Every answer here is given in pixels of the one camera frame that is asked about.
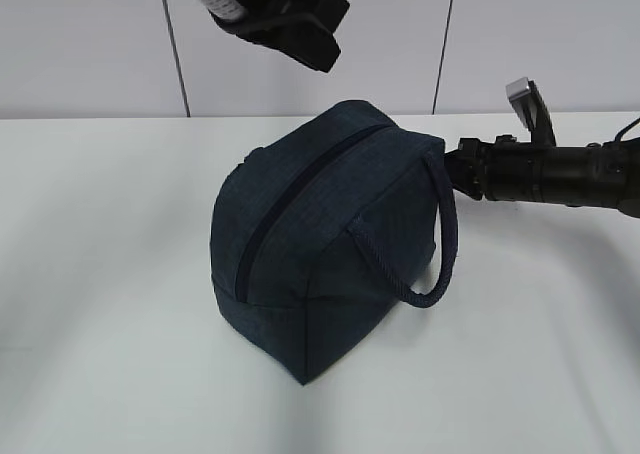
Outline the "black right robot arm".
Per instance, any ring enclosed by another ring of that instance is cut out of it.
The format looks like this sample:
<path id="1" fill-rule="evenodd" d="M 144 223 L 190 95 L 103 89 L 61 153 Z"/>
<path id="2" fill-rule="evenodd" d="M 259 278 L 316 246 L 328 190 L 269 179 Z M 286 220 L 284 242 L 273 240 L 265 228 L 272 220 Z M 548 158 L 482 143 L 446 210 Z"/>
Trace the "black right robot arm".
<path id="1" fill-rule="evenodd" d="M 474 200 L 615 209 L 639 216 L 639 140 L 557 147 L 503 135 L 463 138 L 445 155 L 454 189 Z"/>

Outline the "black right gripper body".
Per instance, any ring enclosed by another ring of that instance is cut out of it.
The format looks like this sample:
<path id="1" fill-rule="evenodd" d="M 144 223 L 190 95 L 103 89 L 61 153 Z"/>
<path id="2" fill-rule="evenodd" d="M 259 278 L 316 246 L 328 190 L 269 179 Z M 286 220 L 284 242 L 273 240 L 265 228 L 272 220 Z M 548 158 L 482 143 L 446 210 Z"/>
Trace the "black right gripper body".
<path id="1" fill-rule="evenodd" d="M 474 200 L 541 202 L 541 172 L 548 141 L 520 142 L 513 135 L 493 143 L 463 137 L 445 155 L 456 190 Z"/>

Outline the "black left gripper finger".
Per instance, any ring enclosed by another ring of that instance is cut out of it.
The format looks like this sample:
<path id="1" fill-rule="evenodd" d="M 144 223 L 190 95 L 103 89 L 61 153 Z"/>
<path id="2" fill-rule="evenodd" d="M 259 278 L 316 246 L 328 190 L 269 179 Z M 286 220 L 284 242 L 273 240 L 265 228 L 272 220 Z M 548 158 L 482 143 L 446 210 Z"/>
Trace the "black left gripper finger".
<path id="1" fill-rule="evenodd" d="M 341 50 L 334 37 L 340 21 L 243 22 L 234 25 L 234 34 L 248 42 L 279 51 L 300 64 L 328 73 Z"/>

